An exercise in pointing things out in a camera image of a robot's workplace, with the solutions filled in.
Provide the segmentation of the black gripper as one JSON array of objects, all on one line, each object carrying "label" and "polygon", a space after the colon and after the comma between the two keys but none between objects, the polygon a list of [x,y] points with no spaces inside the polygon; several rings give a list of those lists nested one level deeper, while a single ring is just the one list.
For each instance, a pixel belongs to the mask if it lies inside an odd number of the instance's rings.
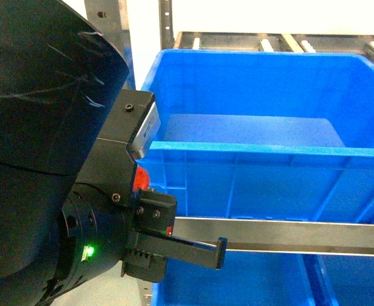
[{"label": "black gripper", "polygon": [[56,283],[83,283],[122,262],[122,273],[157,283],[168,257],[223,267],[227,239],[215,245],[170,237],[177,201],[140,178],[127,143],[97,139],[58,215]]}]

